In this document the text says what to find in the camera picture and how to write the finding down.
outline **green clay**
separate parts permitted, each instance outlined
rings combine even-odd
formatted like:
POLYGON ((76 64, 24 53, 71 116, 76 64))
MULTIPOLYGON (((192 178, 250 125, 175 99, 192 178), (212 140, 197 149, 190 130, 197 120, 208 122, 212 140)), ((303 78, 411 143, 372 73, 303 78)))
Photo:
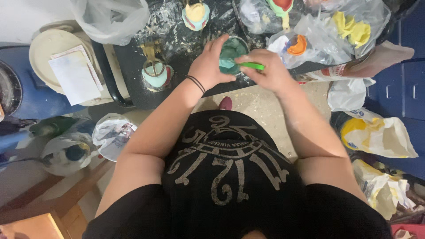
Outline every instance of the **green clay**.
POLYGON ((235 63, 234 59, 246 54, 248 54, 246 43, 236 37, 229 38, 221 48, 218 62, 220 71, 225 74, 238 74, 240 72, 239 65, 235 63))

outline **red shoe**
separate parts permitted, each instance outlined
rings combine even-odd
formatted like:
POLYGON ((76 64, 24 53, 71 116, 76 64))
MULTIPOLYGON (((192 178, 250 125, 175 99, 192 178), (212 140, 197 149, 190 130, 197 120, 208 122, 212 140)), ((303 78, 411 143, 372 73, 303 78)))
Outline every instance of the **red shoe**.
POLYGON ((223 100, 220 102, 220 104, 218 105, 218 108, 221 110, 227 110, 230 111, 232 110, 232 99, 228 96, 224 97, 223 100))

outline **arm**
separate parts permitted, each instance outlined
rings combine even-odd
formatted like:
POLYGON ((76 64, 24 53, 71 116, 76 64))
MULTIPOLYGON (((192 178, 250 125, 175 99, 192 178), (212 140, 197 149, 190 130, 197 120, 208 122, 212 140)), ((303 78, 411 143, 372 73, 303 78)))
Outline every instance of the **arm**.
POLYGON ((250 68, 241 70, 255 83, 272 90, 278 97, 285 114, 286 128, 299 156, 298 170, 303 181, 307 185, 332 185, 366 202, 344 146, 291 77, 280 57, 270 51, 258 49, 236 60, 237 63, 252 61, 263 64, 264 71, 259 73, 250 68))
MULTIPOLYGON (((209 90, 218 83, 236 80, 218 68, 218 57, 229 35, 205 45, 188 75, 195 77, 209 90)), ((128 192, 148 184, 161 184, 164 158, 180 135, 202 91, 190 79, 185 79, 137 128, 117 159, 112 179, 100 201, 96 216, 128 192)))

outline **orange clay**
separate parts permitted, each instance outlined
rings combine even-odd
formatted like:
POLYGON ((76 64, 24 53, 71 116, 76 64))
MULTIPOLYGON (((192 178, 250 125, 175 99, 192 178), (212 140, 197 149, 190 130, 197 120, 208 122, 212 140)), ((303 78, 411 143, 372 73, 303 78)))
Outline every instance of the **orange clay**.
POLYGON ((307 41, 303 35, 298 35, 297 44, 290 46, 287 52, 293 56, 302 55, 307 49, 307 41))

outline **graphic print on t-shirt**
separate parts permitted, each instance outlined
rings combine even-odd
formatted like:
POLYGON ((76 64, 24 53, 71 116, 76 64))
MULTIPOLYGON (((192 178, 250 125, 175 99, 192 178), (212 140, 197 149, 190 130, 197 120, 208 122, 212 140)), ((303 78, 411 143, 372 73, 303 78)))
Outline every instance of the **graphic print on t-shirt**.
POLYGON ((213 155, 214 159, 212 161, 212 166, 223 167, 223 170, 211 182, 211 199, 213 202, 216 205, 224 206, 233 198, 233 190, 229 184, 224 184, 221 187, 222 194, 226 195, 225 200, 220 200, 218 197, 218 185, 229 170, 234 167, 233 165, 236 166, 238 172, 238 192, 236 200, 237 202, 248 200, 249 195, 244 192, 245 170, 244 161, 242 160, 242 158, 248 157, 249 161, 254 162, 267 176, 274 189, 277 191, 280 190, 280 183, 286 182, 286 176, 289 175, 289 172, 286 169, 281 169, 275 157, 277 156, 278 160, 283 159, 289 164, 291 164, 291 162, 271 148, 265 141, 245 131, 246 129, 256 130, 257 126, 231 125, 230 119, 223 115, 210 117, 209 121, 212 123, 209 132, 204 132, 192 126, 182 134, 182 138, 180 139, 181 142, 192 144, 192 146, 178 152, 178 157, 169 167, 167 174, 174 174, 179 169, 180 162, 186 157, 190 156, 197 158, 179 178, 175 179, 174 182, 176 184, 182 183, 188 185, 190 183, 188 176, 197 169, 208 155, 213 155), (216 139, 220 134, 229 132, 237 134, 241 138, 241 141, 231 143, 211 140, 211 138, 216 139), (274 168, 269 168, 264 162, 264 158, 267 158, 274 168), (277 171, 278 176, 274 176, 272 171, 277 171))

